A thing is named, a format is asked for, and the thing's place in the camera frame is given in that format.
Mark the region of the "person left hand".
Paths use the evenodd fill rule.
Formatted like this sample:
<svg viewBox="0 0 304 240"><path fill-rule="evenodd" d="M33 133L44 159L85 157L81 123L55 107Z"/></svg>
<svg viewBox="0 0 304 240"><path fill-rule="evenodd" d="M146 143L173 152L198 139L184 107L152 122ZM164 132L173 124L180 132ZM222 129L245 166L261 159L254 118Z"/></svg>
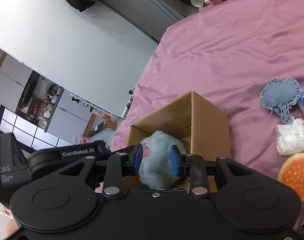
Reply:
<svg viewBox="0 0 304 240"><path fill-rule="evenodd" d="M6 235L9 237L19 229L17 223L12 219L6 225Z"/></svg>

